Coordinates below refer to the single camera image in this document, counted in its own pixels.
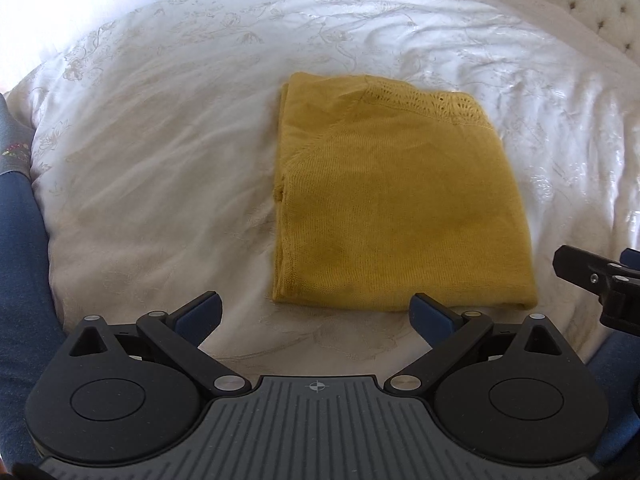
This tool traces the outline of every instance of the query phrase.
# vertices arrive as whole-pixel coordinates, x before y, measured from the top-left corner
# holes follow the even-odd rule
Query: folded sweater
[[[405,310],[536,304],[510,165],[468,94],[295,73],[280,105],[273,299]]]

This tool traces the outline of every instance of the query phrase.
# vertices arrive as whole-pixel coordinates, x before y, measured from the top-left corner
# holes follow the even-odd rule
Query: person's foot
[[[16,121],[0,94],[0,175],[10,171],[30,178],[34,131]]]

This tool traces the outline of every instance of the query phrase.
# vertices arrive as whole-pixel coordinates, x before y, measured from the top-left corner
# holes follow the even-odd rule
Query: white duvet cover
[[[252,380],[384,379],[428,349],[406,314],[269,299],[278,99],[298,70],[474,95],[526,204],[537,311],[583,358],[597,348],[596,299],[551,259],[561,244],[616,257],[638,243],[640,68],[541,0],[165,0],[39,67],[8,101],[37,126],[33,187],[66,329],[216,290],[223,322],[202,349]]]

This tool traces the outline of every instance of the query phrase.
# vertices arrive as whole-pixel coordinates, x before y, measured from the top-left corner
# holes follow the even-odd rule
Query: black robotic device
[[[640,272],[567,246],[554,269],[600,296],[604,324],[640,334]],[[87,316],[26,405],[39,467],[60,480],[597,473],[588,455],[607,421],[606,399],[545,316],[495,324],[425,294],[412,298],[409,316],[433,349],[383,388],[372,376],[263,376],[252,388],[197,348],[222,320],[215,292],[135,324]]]

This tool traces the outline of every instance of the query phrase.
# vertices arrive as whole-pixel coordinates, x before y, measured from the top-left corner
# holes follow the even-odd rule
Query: floral embroidery on sock
[[[2,156],[13,156],[22,162],[30,160],[28,144],[11,144],[2,150]]]

